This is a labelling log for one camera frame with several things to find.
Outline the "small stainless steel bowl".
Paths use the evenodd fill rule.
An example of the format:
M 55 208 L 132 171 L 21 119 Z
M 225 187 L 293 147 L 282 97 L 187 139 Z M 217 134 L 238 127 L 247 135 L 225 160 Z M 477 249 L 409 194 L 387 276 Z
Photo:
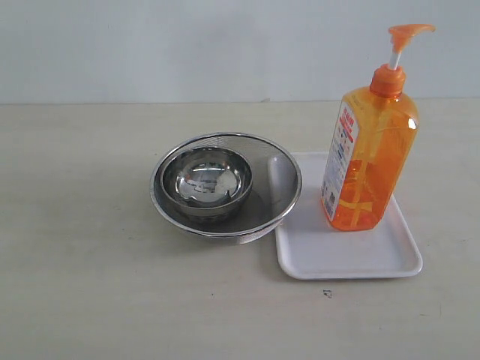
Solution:
M 251 194 L 253 171 L 237 151 L 197 146 L 166 163 L 160 172 L 160 188 L 185 217 L 195 221 L 229 218 Z

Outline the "white rectangular plastic tray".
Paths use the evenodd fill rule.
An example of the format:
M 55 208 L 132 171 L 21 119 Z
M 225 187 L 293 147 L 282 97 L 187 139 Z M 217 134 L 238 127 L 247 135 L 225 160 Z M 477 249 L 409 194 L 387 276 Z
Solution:
M 301 195 L 275 229 L 281 269 L 299 280 L 407 278 L 423 259 L 396 199 L 372 230 L 340 232 L 330 227 L 319 201 L 327 153 L 297 152 Z

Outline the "orange pump soap bottle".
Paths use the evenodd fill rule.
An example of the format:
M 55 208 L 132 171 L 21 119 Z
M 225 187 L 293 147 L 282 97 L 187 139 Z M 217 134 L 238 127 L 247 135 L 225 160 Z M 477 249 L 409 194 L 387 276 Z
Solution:
M 326 219 L 336 230 L 371 230 L 383 218 L 419 129 L 417 106 L 404 92 L 401 53 L 413 37 L 435 29 L 389 28 L 389 61 L 374 71 L 370 85 L 341 99 L 320 187 Z

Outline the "steel mesh strainer basket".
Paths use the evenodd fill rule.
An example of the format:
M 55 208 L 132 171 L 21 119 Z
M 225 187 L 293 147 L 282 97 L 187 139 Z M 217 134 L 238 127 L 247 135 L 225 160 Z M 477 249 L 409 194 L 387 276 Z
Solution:
M 250 163 L 252 191 L 231 217 L 196 221 L 177 212 L 162 192 L 160 177 L 167 162 L 197 146 L 231 149 Z M 167 223 L 194 238 L 224 244 L 245 244 L 270 233 L 293 209 L 301 191 L 302 174 L 293 156 L 277 143 L 249 133 L 207 133 L 186 140 L 158 161 L 150 179 L 151 201 Z

